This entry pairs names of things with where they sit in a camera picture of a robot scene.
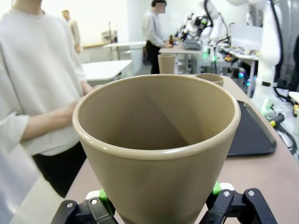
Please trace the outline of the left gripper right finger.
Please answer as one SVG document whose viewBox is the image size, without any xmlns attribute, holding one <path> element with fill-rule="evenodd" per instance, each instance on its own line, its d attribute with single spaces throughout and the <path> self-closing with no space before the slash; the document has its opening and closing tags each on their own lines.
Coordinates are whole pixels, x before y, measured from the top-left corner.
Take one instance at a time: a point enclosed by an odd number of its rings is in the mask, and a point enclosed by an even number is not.
<svg viewBox="0 0 299 224">
<path fill-rule="evenodd" d="M 236 218 L 241 224 L 276 224 L 277 221 L 262 192 L 257 188 L 238 193 L 229 183 L 216 182 L 206 200 L 202 224 L 223 224 Z"/>
</svg>

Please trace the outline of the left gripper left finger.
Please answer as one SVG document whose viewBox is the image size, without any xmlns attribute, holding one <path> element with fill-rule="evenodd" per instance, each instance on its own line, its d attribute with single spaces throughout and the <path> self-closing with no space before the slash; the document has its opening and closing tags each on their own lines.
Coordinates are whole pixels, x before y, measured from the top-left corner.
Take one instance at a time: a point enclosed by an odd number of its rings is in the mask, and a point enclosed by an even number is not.
<svg viewBox="0 0 299 224">
<path fill-rule="evenodd" d="M 88 193 L 86 199 L 78 204 L 64 200 L 56 211 L 53 224 L 115 224 L 115 208 L 104 190 Z"/>
</svg>

